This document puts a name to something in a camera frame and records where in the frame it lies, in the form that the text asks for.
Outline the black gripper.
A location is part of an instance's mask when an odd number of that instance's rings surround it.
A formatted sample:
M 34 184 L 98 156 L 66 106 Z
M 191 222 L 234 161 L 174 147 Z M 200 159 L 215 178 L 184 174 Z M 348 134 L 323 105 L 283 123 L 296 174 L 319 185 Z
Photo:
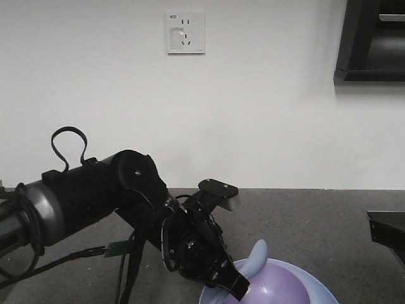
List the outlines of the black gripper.
M 221 227 L 200 203 L 183 203 L 161 225 L 165 267 L 186 279 L 208 282 L 241 300 L 250 282 L 225 249 Z

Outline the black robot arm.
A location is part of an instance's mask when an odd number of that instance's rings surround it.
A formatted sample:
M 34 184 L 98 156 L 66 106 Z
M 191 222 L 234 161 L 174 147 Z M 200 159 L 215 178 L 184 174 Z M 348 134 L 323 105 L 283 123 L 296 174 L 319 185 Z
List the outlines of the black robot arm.
M 132 150 L 45 172 L 36 182 L 1 192 L 1 254 L 31 245 L 37 260 L 45 247 L 117 213 L 134 229 L 123 244 L 129 263 L 118 303 L 129 301 L 146 243 L 161 252 L 169 271 L 241 300 L 249 281 L 235 268 L 211 215 L 216 206 L 231 209 L 239 190 L 215 179 L 198 188 L 172 196 L 152 158 Z

